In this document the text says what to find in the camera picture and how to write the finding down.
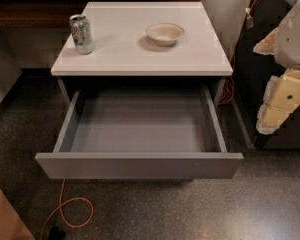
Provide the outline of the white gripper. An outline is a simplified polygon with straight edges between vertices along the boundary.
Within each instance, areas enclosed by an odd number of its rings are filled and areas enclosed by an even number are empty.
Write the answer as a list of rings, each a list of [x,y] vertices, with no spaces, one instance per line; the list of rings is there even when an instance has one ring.
[[[263,104],[257,114],[260,134],[273,134],[300,106],[300,0],[253,52],[274,55],[277,64],[287,69],[280,77],[271,76],[266,85]]]

